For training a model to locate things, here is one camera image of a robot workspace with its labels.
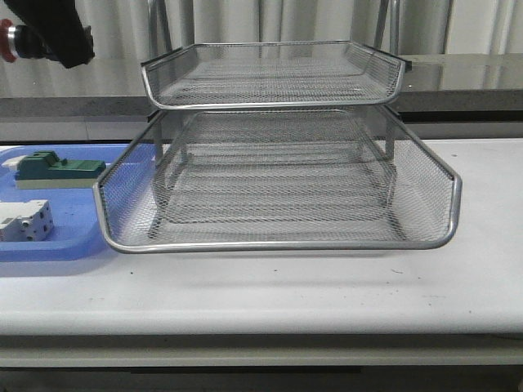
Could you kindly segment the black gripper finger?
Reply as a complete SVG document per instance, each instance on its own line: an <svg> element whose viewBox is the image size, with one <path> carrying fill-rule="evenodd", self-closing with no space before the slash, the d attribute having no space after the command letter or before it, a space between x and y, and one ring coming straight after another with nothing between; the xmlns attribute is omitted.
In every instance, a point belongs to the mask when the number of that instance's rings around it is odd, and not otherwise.
<svg viewBox="0 0 523 392"><path fill-rule="evenodd" d="M91 28L82 25L74 1L6 1L7 8L47 45L67 69L88 64L95 56Z"/></svg>

